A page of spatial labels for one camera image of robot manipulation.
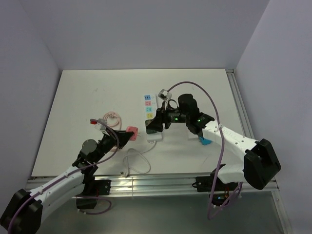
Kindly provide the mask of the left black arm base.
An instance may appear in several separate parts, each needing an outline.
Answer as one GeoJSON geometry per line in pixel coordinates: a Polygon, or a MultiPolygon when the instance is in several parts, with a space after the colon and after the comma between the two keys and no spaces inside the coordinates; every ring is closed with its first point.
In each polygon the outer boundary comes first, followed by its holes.
{"type": "Polygon", "coordinates": [[[99,215],[106,213],[112,207],[112,202],[106,199],[104,196],[110,194],[111,180],[94,180],[87,184],[86,189],[76,197],[76,208],[79,212],[88,215],[99,215]],[[100,201],[104,201],[108,204],[108,207],[101,212],[90,212],[93,210],[100,201]]]}

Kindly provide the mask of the dark green cube plug adapter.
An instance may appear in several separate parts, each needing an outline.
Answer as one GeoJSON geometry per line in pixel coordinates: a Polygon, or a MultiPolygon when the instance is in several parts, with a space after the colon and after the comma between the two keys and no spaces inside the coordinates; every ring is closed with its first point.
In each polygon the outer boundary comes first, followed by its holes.
{"type": "Polygon", "coordinates": [[[145,127],[146,127],[146,134],[151,135],[151,134],[157,134],[158,131],[151,129],[148,125],[150,124],[152,120],[151,119],[147,119],[145,120],[145,127]]]}

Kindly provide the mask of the pink plug adapter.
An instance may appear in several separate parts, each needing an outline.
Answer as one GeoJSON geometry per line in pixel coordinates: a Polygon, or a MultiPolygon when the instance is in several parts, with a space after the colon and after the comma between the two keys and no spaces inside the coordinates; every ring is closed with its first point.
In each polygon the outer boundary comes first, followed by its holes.
{"type": "Polygon", "coordinates": [[[138,131],[138,128],[135,127],[135,126],[128,126],[126,128],[126,132],[128,133],[133,133],[132,136],[130,137],[130,141],[136,141],[138,135],[139,135],[139,131],[138,131]]]}

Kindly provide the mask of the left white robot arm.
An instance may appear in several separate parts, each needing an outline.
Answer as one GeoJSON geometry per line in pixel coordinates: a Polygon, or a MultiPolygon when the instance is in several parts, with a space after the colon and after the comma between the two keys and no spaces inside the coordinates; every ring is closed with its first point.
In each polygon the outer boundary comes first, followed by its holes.
{"type": "Polygon", "coordinates": [[[1,226],[9,234],[35,234],[41,223],[72,197],[92,199],[98,165],[111,159],[105,155],[112,149],[122,149],[138,135],[134,126],[114,130],[102,118],[91,119],[90,123],[99,128],[102,139],[84,141],[77,159],[64,173],[30,191],[20,189],[12,196],[0,218],[1,226]]]}

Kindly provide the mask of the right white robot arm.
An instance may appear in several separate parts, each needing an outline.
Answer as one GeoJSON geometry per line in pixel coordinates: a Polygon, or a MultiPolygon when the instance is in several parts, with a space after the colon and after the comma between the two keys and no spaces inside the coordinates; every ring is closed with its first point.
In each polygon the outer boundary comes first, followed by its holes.
{"type": "Polygon", "coordinates": [[[222,126],[213,117],[201,112],[191,94],[178,97],[176,108],[170,106],[171,94],[159,93],[163,100],[157,114],[160,116],[160,131],[172,123],[184,123],[187,129],[198,137],[210,140],[233,153],[239,164],[217,166],[211,178],[211,185],[222,190],[229,183],[247,182],[253,188],[262,190],[281,170],[281,165],[272,144],[266,140],[255,140],[222,126]]]}

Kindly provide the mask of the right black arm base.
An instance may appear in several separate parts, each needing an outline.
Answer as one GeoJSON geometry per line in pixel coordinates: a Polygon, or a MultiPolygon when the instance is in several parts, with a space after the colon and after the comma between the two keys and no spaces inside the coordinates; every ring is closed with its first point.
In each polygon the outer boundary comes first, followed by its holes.
{"type": "MultiPolygon", "coordinates": [[[[213,187],[213,175],[198,176],[195,178],[195,182],[192,184],[193,188],[197,189],[197,192],[211,192],[213,187]]],[[[224,184],[219,178],[216,179],[216,185],[214,188],[214,195],[212,204],[215,206],[221,206],[223,202],[230,196],[230,191],[234,191],[238,186],[238,183],[231,182],[224,184]]]]}

